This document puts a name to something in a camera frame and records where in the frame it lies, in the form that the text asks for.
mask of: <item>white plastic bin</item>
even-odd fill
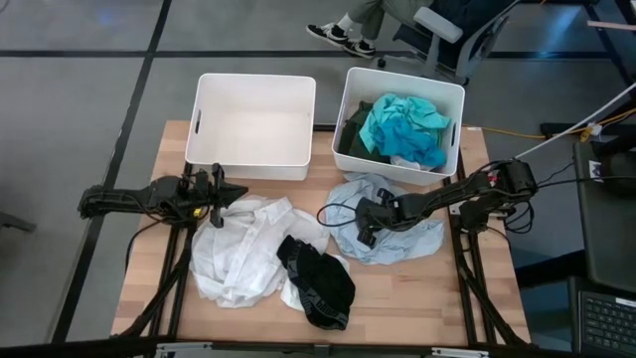
[[[312,78],[205,74],[199,78],[186,160],[229,178],[304,180],[311,158]]]
[[[441,148],[446,153],[446,165],[434,171],[423,171],[359,159],[337,152],[345,121],[358,109],[359,102],[363,100],[373,103],[389,92],[427,99],[435,104],[437,111],[450,118]],[[396,181],[421,186],[453,176],[457,169],[463,108],[464,88],[462,86],[383,71],[352,68],[347,73],[345,92],[332,144],[336,165],[344,171],[375,173]]]

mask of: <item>laptop keyboard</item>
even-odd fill
[[[636,357],[636,302],[581,292],[583,343]]]

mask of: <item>wooden table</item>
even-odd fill
[[[189,122],[186,121],[166,123],[153,179],[182,172],[188,129]],[[328,132],[314,133],[311,167],[305,181],[228,181],[248,186],[250,194],[269,198],[286,196],[296,208],[316,213],[325,204],[328,193],[344,180],[334,164],[332,135]],[[488,162],[480,130],[464,128],[461,140],[466,173]],[[403,187],[413,192],[422,191],[421,187]],[[439,210],[432,217],[445,219],[446,210]],[[140,226],[148,223],[148,219],[144,218]],[[489,225],[504,230],[501,222],[494,219]],[[155,293],[169,231],[169,227],[158,226],[137,238],[112,326],[113,333],[127,328]],[[507,242],[492,232],[480,234],[479,241],[489,296],[516,333],[530,341]],[[328,252],[339,253],[333,240]],[[356,284],[356,298],[345,331],[325,331],[312,326],[304,313],[282,302],[279,292],[252,308],[219,308],[215,302],[199,297],[195,281],[189,276],[178,338],[235,342],[467,344],[448,226],[443,246],[432,256],[390,266],[365,266],[351,258],[348,261]],[[478,337],[484,341],[481,312],[474,297],[472,306]],[[167,332],[171,297],[164,307],[160,333]]]

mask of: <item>sneaker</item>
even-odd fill
[[[342,48],[346,52],[354,56],[359,56],[365,59],[372,59],[376,56],[376,48],[361,40],[349,41]]]
[[[342,48],[349,42],[349,36],[345,30],[336,24],[327,24],[325,26],[307,25],[307,32],[316,39],[324,40],[331,45]]]

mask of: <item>white crumpled cloth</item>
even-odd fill
[[[316,219],[294,209],[287,198],[267,200],[249,196],[238,200],[221,216],[217,229],[209,221],[201,225],[192,243],[192,272],[199,295],[220,307],[255,305],[277,289],[290,307],[302,310],[298,289],[276,256],[287,235],[311,244],[324,253],[329,231]]]

